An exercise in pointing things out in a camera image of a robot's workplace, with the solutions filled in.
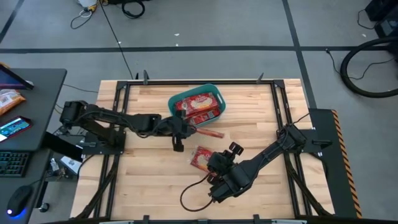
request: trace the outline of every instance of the wooden table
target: wooden table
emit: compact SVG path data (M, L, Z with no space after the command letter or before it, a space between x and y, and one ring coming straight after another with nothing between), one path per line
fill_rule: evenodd
M308 113L303 88L299 79L284 81L292 118L296 121ZM116 82L101 82L98 106L112 108ZM158 113L168 117L169 98L193 87L196 86L134 86L130 90L126 113ZM194 134L183 140L185 152L178 153L172 150L170 138L141 139L127 132L126 149L119 163L112 220L142 220L143 215L150 215L151 220L252 219L253 214L260 214L261 218L294 217L282 155L261 169L253 187L238 198L213 203L200 212L187 212L181 207L181 191L205 176L202 170L188 162L195 146L223 151L235 141L245 148L237 158L241 161L251 159L276 140L278 127L270 87L219 85L218 88L227 109L218 121L206 128L225 133L224 139ZM283 108L280 93L278 95ZM296 125L301 129L312 127L309 116ZM301 159L308 188L324 208L333 213L322 163L308 154L302 154ZM71 217L78 215L95 193L102 161L103 156L95 156L82 167ZM209 188L210 184L202 183L188 190L183 198L185 205L189 208L204 206L210 201ZM103 197L102 215L107 195L105 193ZM301 193L298 193L298 200L304 214Z

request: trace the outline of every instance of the plastic basket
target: plastic basket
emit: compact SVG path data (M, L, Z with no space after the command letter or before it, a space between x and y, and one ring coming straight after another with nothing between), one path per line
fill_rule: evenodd
M213 84L204 84L204 85L198 86L196 88L193 88L191 90L182 92L182 93L177 94L175 96L172 96L169 99L169 103L168 103L170 113L172 115L175 115L175 107L174 107L174 105L175 105L176 102L182 101L183 99L185 99L185 98L187 98L189 96L199 95L201 93L212 93L213 96L217 99L218 107L219 107L221 113L217 117L211 118L210 120L202 122L202 123L197 124L195 126L196 127L202 127L202 126L204 126L206 124L210 124L210 123L216 121L223 114L223 112L224 112L224 110L226 108L226 103L225 103L225 100L224 100L223 96L221 95L220 91Z

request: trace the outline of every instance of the office chair wheel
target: office chair wheel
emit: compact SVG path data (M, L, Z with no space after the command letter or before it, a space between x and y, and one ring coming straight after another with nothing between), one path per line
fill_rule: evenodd
M50 204L43 202L42 206L40 206L40 208L39 208L39 211L44 213L44 212L48 211L49 208L50 208Z

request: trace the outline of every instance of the computer mouse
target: computer mouse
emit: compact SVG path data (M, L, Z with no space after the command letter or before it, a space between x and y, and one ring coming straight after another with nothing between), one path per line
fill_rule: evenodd
M19 187L11 196L7 205L7 214L10 217L15 217L24 210L30 195L32 195L32 186L25 185Z

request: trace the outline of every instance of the snack bag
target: snack bag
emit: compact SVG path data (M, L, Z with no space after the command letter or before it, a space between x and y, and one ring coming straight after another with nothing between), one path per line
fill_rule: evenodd
M175 104L176 110L186 111L187 118L197 112L213 110L215 108L218 108L218 102L212 93L202 93L195 96L189 96Z
M0 90L0 115L26 99L16 90Z
M209 172L207 169L207 162L209 161L212 153L213 152L204 147L197 146L197 148L192 152L191 165L205 172Z
M193 114L190 118L188 118L187 121L188 121L188 123L195 126L197 124L203 123L205 121L208 121L210 119L213 119L213 118L219 116L220 113L221 113L220 109L215 108L213 110Z

